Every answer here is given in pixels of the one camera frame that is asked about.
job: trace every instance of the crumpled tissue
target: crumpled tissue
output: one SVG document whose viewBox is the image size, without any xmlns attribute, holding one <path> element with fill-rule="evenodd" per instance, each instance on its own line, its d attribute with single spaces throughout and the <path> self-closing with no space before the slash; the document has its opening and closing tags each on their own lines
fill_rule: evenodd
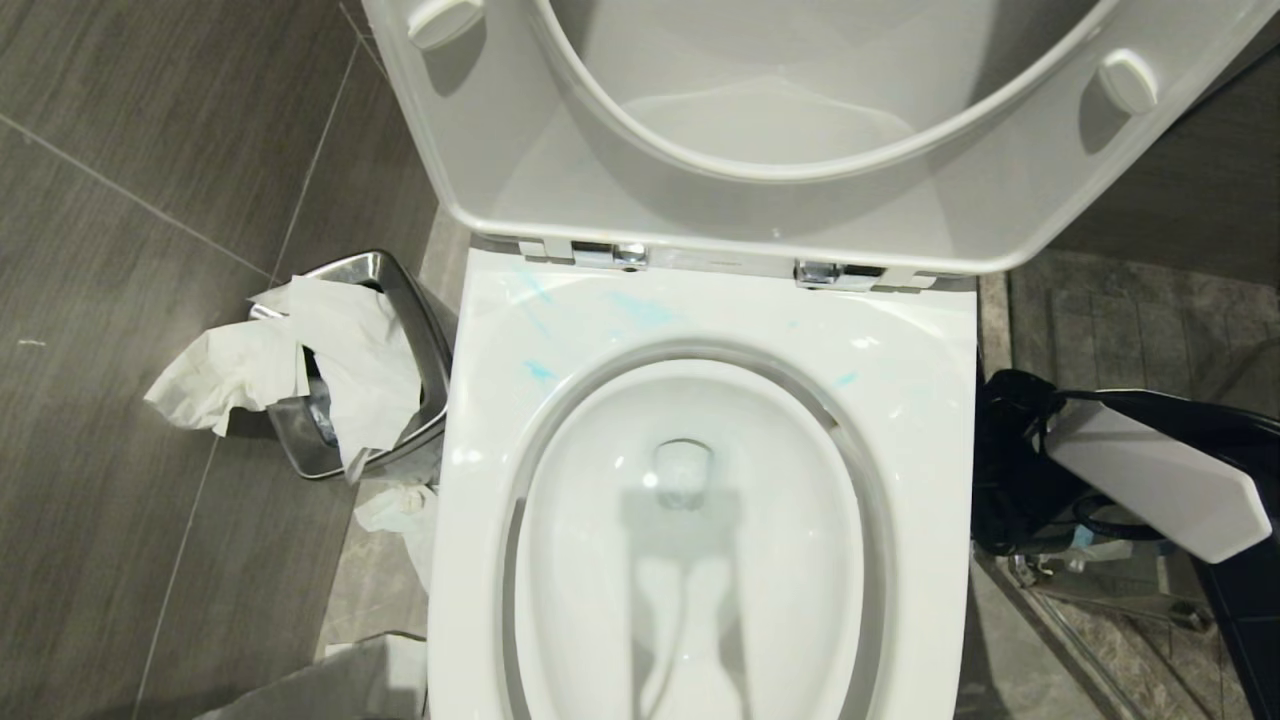
<svg viewBox="0 0 1280 720">
<path fill-rule="evenodd" d="M 429 596 L 438 507 L 439 498 L 429 487 L 398 486 L 356 509 L 356 521 L 365 532 L 398 533 L 404 539 L 417 582 Z"/>
<path fill-rule="evenodd" d="M 369 454 L 396 446 L 419 410 L 421 379 L 385 295 L 358 284 L 294 277 L 252 297 L 282 318 L 207 331 L 156 379 L 146 401 L 182 428 L 227 433 L 232 407 L 264 410 L 308 393 L 302 347 L 329 388 L 329 415 L 347 477 Z"/>
</svg>

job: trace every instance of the trash can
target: trash can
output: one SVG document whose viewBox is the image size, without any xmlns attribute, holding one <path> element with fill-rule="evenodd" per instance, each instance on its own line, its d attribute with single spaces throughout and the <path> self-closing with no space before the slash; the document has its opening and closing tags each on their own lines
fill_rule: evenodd
<svg viewBox="0 0 1280 720">
<path fill-rule="evenodd" d="M 365 477 L 375 470 L 424 452 L 440 452 L 444 442 L 444 409 L 449 392 L 452 352 L 439 318 L 431 310 L 425 291 L 389 252 L 370 250 L 316 268 L 305 277 L 362 284 L 387 296 L 404 328 L 419 377 L 422 380 L 417 413 L 390 450 L 375 451 L 365 464 Z M 250 319 L 278 318 L 279 313 L 255 304 Z M 342 475 L 338 437 L 329 421 L 329 389 L 311 350 L 305 348 L 307 383 L 311 395 L 289 397 L 266 409 L 275 434 L 289 462 L 308 480 Z"/>
</svg>

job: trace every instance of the toilet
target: toilet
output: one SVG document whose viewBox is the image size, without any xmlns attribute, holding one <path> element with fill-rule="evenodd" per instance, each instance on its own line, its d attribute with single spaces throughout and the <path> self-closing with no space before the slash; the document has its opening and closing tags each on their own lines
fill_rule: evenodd
<svg viewBox="0 0 1280 720">
<path fill-rule="evenodd" d="M 1280 0 L 365 0 L 474 233 L 435 720 L 951 717 L 975 275 Z"/>
</svg>

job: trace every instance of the white object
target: white object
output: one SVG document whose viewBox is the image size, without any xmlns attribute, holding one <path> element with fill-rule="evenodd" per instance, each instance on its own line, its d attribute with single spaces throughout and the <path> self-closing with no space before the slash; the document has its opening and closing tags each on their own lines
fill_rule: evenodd
<svg viewBox="0 0 1280 720">
<path fill-rule="evenodd" d="M 365 451 L 394 447 L 419 410 L 421 378 L 399 316 L 380 292 L 297 275 L 252 300 L 289 314 L 294 340 L 315 352 L 342 465 L 357 479 Z"/>
<path fill-rule="evenodd" d="M 484 0 L 421 0 L 408 17 L 408 38 L 434 50 L 456 38 L 484 14 Z"/>
<path fill-rule="evenodd" d="M 486 0 L 448 53 L 365 4 L 442 205 L 498 243 L 433 715 L 950 717 L 975 299 L 937 275 L 1043 247 L 1280 0 Z M 1119 49 L 1149 111 L 1098 78 Z"/>
<path fill-rule="evenodd" d="M 428 596 L 431 594 L 438 502 L 426 486 L 397 486 L 356 509 L 356 521 L 366 532 L 397 533 L 404 538 L 410 562 Z"/>
<path fill-rule="evenodd" d="M 1102 60 L 1098 68 L 1102 87 L 1116 108 L 1130 115 L 1149 113 L 1158 100 L 1156 73 L 1146 60 L 1132 50 L 1115 50 Z"/>
<path fill-rule="evenodd" d="M 266 410 L 307 392 L 302 347 L 288 320 L 270 319 L 205 331 L 160 373 L 143 400 L 179 428 L 212 428 L 225 436 L 233 407 Z"/>
<path fill-rule="evenodd" d="M 1097 401 L 1046 437 L 1050 457 L 1206 562 L 1271 537 L 1253 479 Z"/>
<path fill-rule="evenodd" d="M 198 720 L 419 720 L 425 705 L 426 643 L 384 634 L 326 652 L 320 662 Z"/>
</svg>

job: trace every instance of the toilet bowl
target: toilet bowl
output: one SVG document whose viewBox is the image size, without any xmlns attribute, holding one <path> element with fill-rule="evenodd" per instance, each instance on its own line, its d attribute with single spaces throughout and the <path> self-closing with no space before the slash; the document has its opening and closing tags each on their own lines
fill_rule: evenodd
<svg viewBox="0 0 1280 720">
<path fill-rule="evenodd" d="M 950 717 L 972 275 L 1280 0 L 365 4 L 476 233 L 431 716 Z"/>
</svg>

